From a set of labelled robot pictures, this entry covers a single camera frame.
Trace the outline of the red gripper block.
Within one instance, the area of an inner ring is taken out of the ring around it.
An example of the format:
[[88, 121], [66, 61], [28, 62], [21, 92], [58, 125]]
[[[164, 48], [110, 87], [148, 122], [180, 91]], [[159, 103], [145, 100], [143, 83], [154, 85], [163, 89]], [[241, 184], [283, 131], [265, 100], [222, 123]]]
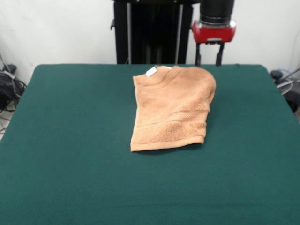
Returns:
[[223, 51], [225, 44], [231, 42], [236, 32], [236, 22], [231, 20], [227, 25], [210, 26], [200, 21], [194, 21], [192, 25], [194, 40], [196, 42], [195, 65], [201, 65], [201, 44], [220, 43], [216, 57], [216, 67], [222, 65]]

